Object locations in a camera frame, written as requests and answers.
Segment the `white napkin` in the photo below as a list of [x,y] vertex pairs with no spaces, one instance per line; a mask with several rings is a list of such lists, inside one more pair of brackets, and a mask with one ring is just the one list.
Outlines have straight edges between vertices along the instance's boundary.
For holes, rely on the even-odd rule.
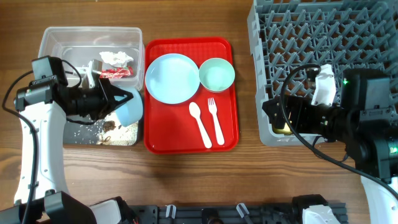
[[126,67],[129,62],[134,61],[132,57],[121,51],[119,51],[118,53],[100,52],[99,54],[104,63],[107,63],[114,67]]

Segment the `small light blue bowl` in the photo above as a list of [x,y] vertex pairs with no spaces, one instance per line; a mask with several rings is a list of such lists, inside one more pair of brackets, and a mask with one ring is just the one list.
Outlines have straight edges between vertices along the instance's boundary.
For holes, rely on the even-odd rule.
[[130,91],[133,98],[115,110],[116,116],[122,126],[127,127],[139,121],[144,113],[144,105],[140,92],[133,86],[118,86],[118,88]]

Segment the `yellow plastic cup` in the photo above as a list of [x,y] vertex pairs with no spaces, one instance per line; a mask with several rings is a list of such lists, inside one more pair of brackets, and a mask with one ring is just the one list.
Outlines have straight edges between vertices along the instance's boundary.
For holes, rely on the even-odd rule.
[[287,124],[285,124],[285,126],[283,128],[276,128],[276,127],[272,127],[272,130],[274,133],[276,134],[284,134],[284,135],[291,135],[292,131],[290,130],[289,126]]

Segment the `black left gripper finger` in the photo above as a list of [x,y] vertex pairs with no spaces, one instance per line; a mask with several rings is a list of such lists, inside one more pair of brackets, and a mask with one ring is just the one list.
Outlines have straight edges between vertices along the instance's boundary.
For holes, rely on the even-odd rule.
[[115,96],[121,97],[122,99],[131,99],[134,97],[130,91],[123,90],[113,85],[108,78],[102,79],[102,89],[107,99],[114,99]]
[[110,102],[109,106],[105,109],[106,114],[115,112],[119,117],[129,116],[129,102],[133,96],[115,96],[114,100]]

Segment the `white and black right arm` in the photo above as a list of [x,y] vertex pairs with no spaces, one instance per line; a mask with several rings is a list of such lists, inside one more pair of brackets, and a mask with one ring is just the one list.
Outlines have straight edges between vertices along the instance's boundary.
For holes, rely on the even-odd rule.
[[[315,89],[312,98],[284,93],[301,70]],[[397,125],[388,100],[389,77],[376,69],[350,68],[343,71],[341,84],[340,103],[335,104],[330,66],[303,65],[287,75],[282,93],[263,102],[262,110],[275,128],[288,126],[317,157],[360,175],[371,223],[397,223]],[[354,166],[322,153],[304,134],[344,143]]]

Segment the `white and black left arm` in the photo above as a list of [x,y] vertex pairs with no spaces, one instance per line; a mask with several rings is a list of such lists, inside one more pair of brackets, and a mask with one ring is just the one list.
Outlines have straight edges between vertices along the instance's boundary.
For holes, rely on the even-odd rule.
[[92,86],[69,86],[58,57],[32,61],[34,80],[17,91],[13,110],[21,121],[21,178],[14,205],[1,211],[1,223],[37,223],[43,214],[49,223],[139,223],[139,217],[121,197],[86,206],[66,186],[63,133],[69,116],[89,116],[89,124],[105,118],[134,98],[130,91],[91,75]]

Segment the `red snack wrapper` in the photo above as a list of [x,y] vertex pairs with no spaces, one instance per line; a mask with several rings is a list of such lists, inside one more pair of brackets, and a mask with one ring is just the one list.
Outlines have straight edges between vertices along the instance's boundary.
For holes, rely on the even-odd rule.
[[101,72],[101,78],[124,78],[133,75],[133,68],[130,66],[111,68]]

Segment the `white plastic spoon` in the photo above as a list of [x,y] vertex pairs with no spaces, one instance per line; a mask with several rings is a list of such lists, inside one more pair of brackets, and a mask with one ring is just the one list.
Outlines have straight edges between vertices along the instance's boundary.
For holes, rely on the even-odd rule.
[[212,143],[211,143],[210,137],[201,121],[201,117],[200,117],[201,111],[200,111],[199,106],[195,102],[191,102],[189,104],[189,112],[190,112],[191,116],[194,117],[197,121],[197,125],[200,130],[200,134],[201,134],[201,138],[204,143],[204,146],[207,149],[210,149],[212,147]]

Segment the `mint green bowl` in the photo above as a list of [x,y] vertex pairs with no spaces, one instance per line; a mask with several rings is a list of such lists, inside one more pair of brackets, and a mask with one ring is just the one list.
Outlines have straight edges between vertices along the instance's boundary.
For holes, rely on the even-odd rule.
[[222,58],[210,58],[199,68],[200,83],[214,93],[227,90],[234,83],[235,76],[232,64]]

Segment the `white plastic fork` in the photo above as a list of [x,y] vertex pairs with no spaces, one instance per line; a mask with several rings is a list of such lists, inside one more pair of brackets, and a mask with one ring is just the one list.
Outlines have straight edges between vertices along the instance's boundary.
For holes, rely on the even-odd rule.
[[208,99],[208,109],[209,112],[211,113],[213,117],[213,122],[214,122],[214,127],[215,127],[215,134],[216,134],[216,141],[217,143],[222,146],[225,143],[223,132],[221,130],[220,122],[218,120],[218,109],[215,103],[214,98],[209,98]]

